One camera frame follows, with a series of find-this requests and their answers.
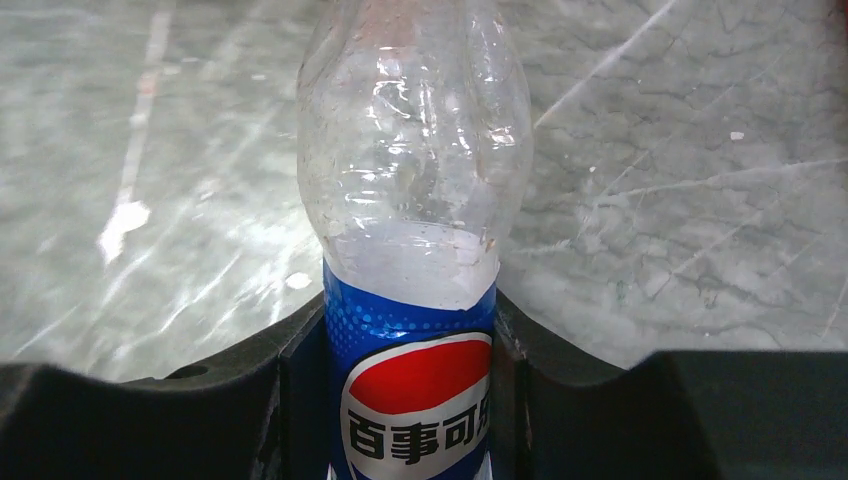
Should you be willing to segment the pepsi bottle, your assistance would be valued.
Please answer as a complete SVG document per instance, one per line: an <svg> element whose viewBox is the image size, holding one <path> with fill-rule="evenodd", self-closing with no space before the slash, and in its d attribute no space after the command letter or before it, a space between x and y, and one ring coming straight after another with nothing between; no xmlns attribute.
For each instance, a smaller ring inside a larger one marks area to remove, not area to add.
<svg viewBox="0 0 848 480"><path fill-rule="evenodd" d="M480 479L500 250L533 161L492 1L335 1L297 78L334 479Z"/></svg>

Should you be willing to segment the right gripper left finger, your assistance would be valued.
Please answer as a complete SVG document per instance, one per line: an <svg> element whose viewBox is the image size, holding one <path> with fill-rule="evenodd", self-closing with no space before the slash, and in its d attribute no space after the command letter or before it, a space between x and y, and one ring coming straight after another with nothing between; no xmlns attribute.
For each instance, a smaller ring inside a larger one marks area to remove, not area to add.
<svg viewBox="0 0 848 480"><path fill-rule="evenodd" d="M1 368L5 479L323 479L323 300L162 378Z"/></svg>

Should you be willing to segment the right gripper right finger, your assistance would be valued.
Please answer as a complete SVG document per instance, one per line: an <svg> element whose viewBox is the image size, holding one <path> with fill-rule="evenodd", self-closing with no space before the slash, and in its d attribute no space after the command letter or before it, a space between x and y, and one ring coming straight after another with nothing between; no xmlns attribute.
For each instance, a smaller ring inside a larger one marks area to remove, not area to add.
<svg viewBox="0 0 848 480"><path fill-rule="evenodd" d="M628 369L497 298L497 479L843 479L840 352L659 351Z"/></svg>

